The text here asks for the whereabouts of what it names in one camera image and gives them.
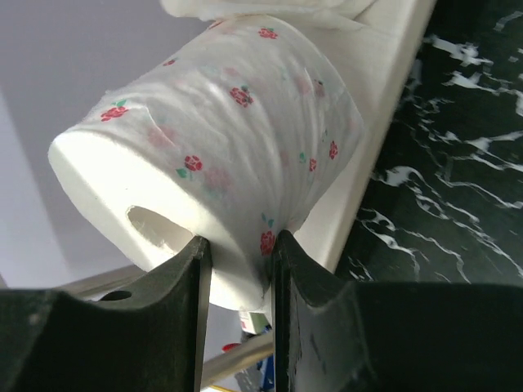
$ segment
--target bathroom counter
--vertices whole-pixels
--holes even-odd
[[[437,3],[337,275],[523,285],[520,1]]]

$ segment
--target white wall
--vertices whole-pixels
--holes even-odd
[[[0,2],[0,273],[10,287],[53,287],[129,264],[76,212],[47,148],[105,90],[206,25],[173,19],[159,0]],[[209,325],[207,357],[239,338],[225,310],[212,308]]]

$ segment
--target floral print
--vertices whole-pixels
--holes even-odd
[[[186,167],[192,172],[199,172],[203,169],[203,163],[196,155],[186,157]]]
[[[242,86],[241,88],[233,88],[229,91],[230,96],[244,108],[247,108],[250,104],[254,102],[254,99],[251,97],[250,92],[247,89],[247,86]]]
[[[330,142],[329,157],[331,159],[335,159],[336,155],[337,155],[337,145],[336,145],[336,143],[333,140],[333,141]]]
[[[203,163],[196,155],[187,155],[184,160],[184,166],[181,169],[177,169],[177,174],[181,178],[189,178],[191,181],[193,180],[193,172],[200,172],[203,169]]]
[[[269,256],[272,253],[272,249],[275,247],[276,237],[272,234],[272,231],[267,231],[261,234],[260,239],[260,253],[262,256]]]
[[[264,213],[261,214],[261,219],[272,229],[275,223],[274,219],[267,219]],[[260,238],[260,253],[262,256],[269,256],[272,253],[272,249],[275,247],[276,237],[272,233],[272,230],[261,233]]]
[[[316,170],[316,160],[315,159],[310,159],[309,160],[309,172],[314,172]]]
[[[263,27],[258,31],[258,34],[260,34],[260,37],[262,38],[270,38],[270,39],[277,39],[278,34],[275,33],[274,29]]]
[[[109,121],[113,118],[118,118],[118,117],[122,117],[127,111],[128,109],[125,108],[125,102],[126,100],[121,100],[119,102],[114,102],[113,105],[114,107],[105,111],[104,113],[102,113],[100,115],[101,117],[101,121],[102,122],[105,122],[105,121]]]

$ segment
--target toilet paper roll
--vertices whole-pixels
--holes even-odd
[[[276,235],[300,227],[363,129],[318,48],[250,16],[211,26],[107,94],[49,159],[76,208],[142,269],[204,236],[211,302],[256,311]]]

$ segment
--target red rose print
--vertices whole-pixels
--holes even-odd
[[[241,89],[235,87],[229,91],[229,94],[244,108],[248,107],[251,103],[254,102],[254,99],[251,97],[246,86],[242,86]]]
[[[316,160],[311,159],[309,160],[309,172],[313,172],[314,170],[316,170]]]
[[[217,167],[211,167],[203,173],[204,184],[210,190],[226,190],[232,181],[229,173]]]
[[[331,159],[335,159],[337,155],[337,145],[334,143],[334,140],[330,142],[330,151],[329,151],[329,157]]]
[[[124,106],[125,102],[126,100],[121,100],[117,103],[114,103],[113,105],[116,105],[116,107],[111,108],[100,115],[101,121],[109,121],[111,118],[122,117],[123,114],[129,111]]]
[[[262,256],[269,256],[275,247],[276,237],[272,231],[267,231],[261,235],[260,251]]]
[[[320,80],[314,81],[314,92],[316,93],[316,96],[319,98],[323,98],[325,96],[325,87],[323,82]]]
[[[192,172],[199,172],[203,169],[203,163],[196,155],[188,155],[186,156],[186,167]]]
[[[147,140],[156,148],[174,145],[175,138],[176,133],[174,130],[165,125],[159,125],[147,130]]]
[[[278,34],[275,33],[274,29],[268,29],[267,27],[260,29],[258,34],[260,34],[260,37],[262,38],[277,39],[278,37]]]

